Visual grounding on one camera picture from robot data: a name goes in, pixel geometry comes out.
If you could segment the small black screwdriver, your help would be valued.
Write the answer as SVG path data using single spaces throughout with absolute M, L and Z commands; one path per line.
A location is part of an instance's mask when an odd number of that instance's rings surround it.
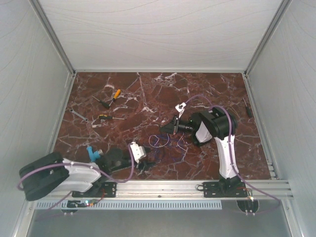
M 244 104 L 245 104 L 245 109 L 246 109 L 246 112 L 247 112 L 247 115 L 252 118 L 253 115 L 252 115 L 252 111 L 250 109 L 250 107 L 248 106 L 248 104 L 246 103 L 245 99 L 243 98 L 243 101 L 244 101 Z

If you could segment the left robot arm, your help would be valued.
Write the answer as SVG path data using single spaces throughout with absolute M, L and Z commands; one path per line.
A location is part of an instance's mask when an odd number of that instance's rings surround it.
M 155 166 L 147 161 L 150 148 L 131 143 L 127 152 L 112 148 L 105 154 L 88 147 L 90 162 L 76 162 L 63 158 L 61 153 L 50 153 L 20 169 L 17 188 L 28 201 L 39 200 L 48 194 L 70 192 L 74 198 L 115 197 L 116 185 L 127 178 L 114 179 L 113 174 L 128 168 L 130 172 L 145 172 Z

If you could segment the silver ratchet wrench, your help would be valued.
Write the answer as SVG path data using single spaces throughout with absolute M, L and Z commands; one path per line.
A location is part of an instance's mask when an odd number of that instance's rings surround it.
M 77 113 L 76 111 L 74 111 L 73 109 L 70 109 L 70 113 L 76 115 L 77 117 L 81 118 L 83 121 L 87 122 L 88 121 L 88 118 L 80 115 L 79 113 Z

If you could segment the yellow black phillips screwdriver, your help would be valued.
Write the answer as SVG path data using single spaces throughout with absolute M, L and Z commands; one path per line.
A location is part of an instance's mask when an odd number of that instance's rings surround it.
M 124 118 L 116 118 L 116 117 L 108 116 L 108 115 L 99 115 L 98 118 L 100 120 L 114 120 L 114 119 L 125 120 Z

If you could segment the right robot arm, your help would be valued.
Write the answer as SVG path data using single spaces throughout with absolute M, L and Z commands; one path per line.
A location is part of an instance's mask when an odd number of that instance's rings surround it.
M 241 183 L 235 156 L 235 132 L 237 120 L 221 106 L 193 113 L 187 121 L 179 116 L 159 128 L 163 133 L 190 133 L 192 143 L 198 147 L 215 140 L 219 155 L 219 184 L 218 190 L 223 196 L 230 196 Z

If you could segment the yellow handled flat screwdriver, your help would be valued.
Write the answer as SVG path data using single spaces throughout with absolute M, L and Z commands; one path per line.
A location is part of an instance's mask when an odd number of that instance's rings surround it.
M 120 96 L 120 94 L 121 94 L 121 90 L 118 89 L 118 90 L 116 91 L 116 93 L 114 94 L 114 96 L 113 96 L 113 98 L 112 98 L 112 100 L 111 100 L 109 106 L 111 106 L 111 105 L 116 101 L 116 99 Z

